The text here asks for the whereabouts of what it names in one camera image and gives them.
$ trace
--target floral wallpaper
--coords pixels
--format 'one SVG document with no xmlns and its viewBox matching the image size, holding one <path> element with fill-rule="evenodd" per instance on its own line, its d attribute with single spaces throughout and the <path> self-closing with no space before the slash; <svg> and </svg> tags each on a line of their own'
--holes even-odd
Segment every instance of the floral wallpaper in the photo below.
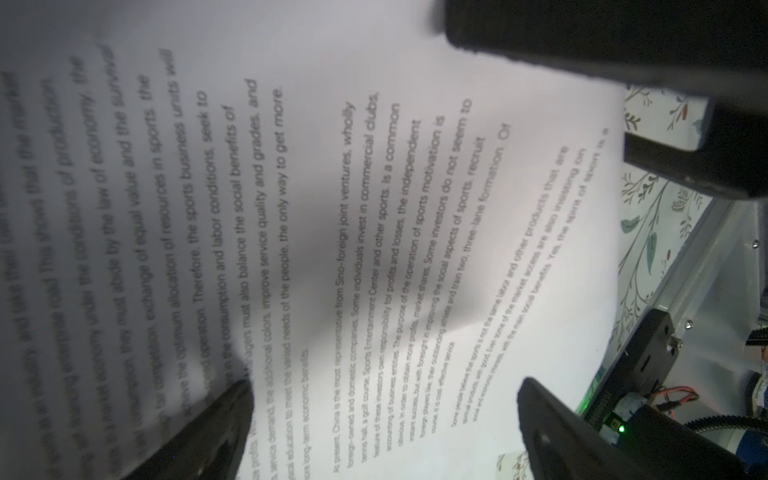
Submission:
<svg viewBox="0 0 768 480">
<path fill-rule="evenodd" d="M 695 150 L 702 138 L 707 99 L 674 91 L 627 85 L 624 127 L 631 134 L 684 150 Z M 617 259 L 619 297 L 611 341 L 579 410 L 586 407 L 603 372 L 627 342 L 646 305 L 656 293 L 710 198 L 631 165 L 622 167 L 621 236 Z M 528 454 L 498 457 L 497 480 L 533 480 Z"/>
</svg>

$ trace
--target screw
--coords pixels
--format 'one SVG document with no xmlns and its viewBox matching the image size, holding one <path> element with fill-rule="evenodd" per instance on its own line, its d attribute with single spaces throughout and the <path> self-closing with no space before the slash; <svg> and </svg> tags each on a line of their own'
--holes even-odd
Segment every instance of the screw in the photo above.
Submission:
<svg viewBox="0 0 768 480">
<path fill-rule="evenodd" d="M 676 336 L 671 336 L 669 342 L 667 343 L 667 348 L 670 350 L 672 355 L 674 355 L 677 350 L 683 348 L 683 340 L 677 338 Z"/>
</svg>

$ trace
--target white paper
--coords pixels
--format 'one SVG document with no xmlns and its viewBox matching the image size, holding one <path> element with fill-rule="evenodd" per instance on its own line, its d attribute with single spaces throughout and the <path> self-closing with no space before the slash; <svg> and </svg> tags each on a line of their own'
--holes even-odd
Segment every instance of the white paper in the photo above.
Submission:
<svg viewBox="0 0 768 480">
<path fill-rule="evenodd" d="M 11 478 L 120 478 L 245 376 L 240 478 L 490 478 L 525 376 L 578 403 L 623 92 L 457 51 L 434 8 L 8 11 Z"/>
</svg>

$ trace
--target black wire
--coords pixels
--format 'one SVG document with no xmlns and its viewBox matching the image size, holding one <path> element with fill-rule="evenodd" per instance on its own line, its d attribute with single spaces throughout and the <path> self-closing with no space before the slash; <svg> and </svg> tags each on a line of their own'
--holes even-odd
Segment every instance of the black wire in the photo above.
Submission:
<svg viewBox="0 0 768 480">
<path fill-rule="evenodd" d="M 659 409 L 659 412 L 669 412 L 672 409 L 676 409 L 680 405 L 680 402 L 664 402 L 656 405 L 656 408 Z"/>
<path fill-rule="evenodd" d="M 742 429 L 753 430 L 754 432 L 768 435 L 768 422 L 753 417 L 742 417 L 738 415 L 704 417 L 703 419 L 688 422 L 685 426 L 694 432 L 699 433 L 722 429 Z"/>
</svg>

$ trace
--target red wire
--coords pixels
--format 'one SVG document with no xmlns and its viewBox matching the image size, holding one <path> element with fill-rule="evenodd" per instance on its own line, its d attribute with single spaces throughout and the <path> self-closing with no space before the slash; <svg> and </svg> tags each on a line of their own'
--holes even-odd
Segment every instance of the red wire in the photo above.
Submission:
<svg viewBox="0 0 768 480">
<path fill-rule="evenodd" d="M 676 386 L 671 389 L 662 389 L 657 390 L 656 392 L 653 392 L 650 394 L 650 398 L 648 399 L 648 403 L 651 405 L 654 403 L 654 400 L 658 395 L 664 395 L 664 398 L 669 402 L 669 394 L 672 392 L 685 392 L 687 395 L 685 395 L 681 400 L 680 404 L 684 404 L 686 402 L 690 402 L 692 400 L 696 400 L 699 398 L 699 394 L 694 390 L 693 388 L 689 386 Z"/>
</svg>

